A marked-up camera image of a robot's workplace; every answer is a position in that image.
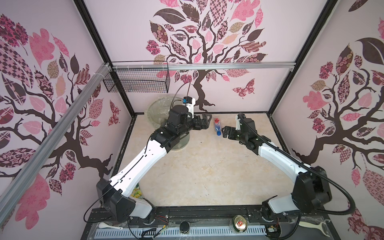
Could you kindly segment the clear bottle pink blue label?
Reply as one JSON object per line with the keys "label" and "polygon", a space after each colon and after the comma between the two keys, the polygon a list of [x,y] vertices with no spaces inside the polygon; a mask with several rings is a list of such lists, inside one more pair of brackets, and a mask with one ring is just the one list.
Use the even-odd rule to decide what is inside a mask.
{"label": "clear bottle pink blue label", "polygon": [[214,118],[214,127],[215,127],[215,132],[218,136],[222,135],[222,126],[221,126],[221,121],[219,118]]}

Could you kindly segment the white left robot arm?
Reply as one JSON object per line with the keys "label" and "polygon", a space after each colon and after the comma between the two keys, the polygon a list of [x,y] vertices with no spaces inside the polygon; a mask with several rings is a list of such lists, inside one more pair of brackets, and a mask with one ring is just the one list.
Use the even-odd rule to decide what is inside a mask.
{"label": "white left robot arm", "polygon": [[136,185],[151,167],[168,154],[192,130],[206,130],[212,115],[195,115],[193,108],[177,105],[169,111],[168,119],[149,137],[143,150],[121,171],[109,180],[97,183],[98,202],[112,220],[125,222],[136,217],[152,222],[155,207],[147,200],[134,200],[131,196]]}

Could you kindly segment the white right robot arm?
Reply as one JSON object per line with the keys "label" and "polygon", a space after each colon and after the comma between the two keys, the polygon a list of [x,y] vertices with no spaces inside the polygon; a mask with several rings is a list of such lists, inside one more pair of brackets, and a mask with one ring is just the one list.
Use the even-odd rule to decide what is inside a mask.
{"label": "white right robot arm", "polygon": [[221,130],[224,138],[238,141],[248,150],[268,160],[285,173],[294,184],[292,193],[283,197],[272,197],[262,203],[264,218],[283,212],[299,211],[311,214],[332,200],[327,176],[321,167],[312,168],[291,158],[268,137],[258,134],[255,122],[244,114],[236,117],[236,126]]}

